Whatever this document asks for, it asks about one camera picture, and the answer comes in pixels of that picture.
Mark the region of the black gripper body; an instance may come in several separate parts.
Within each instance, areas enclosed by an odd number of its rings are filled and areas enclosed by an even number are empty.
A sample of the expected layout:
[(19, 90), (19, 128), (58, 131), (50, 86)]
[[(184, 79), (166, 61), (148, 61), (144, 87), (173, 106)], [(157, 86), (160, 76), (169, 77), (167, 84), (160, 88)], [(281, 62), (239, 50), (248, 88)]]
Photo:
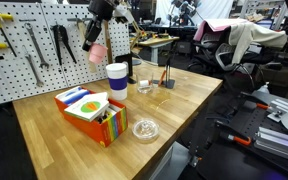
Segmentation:
[(88, 11), (97, 20), (110, 20), (118, 5), (119, 0), (90, 0)]

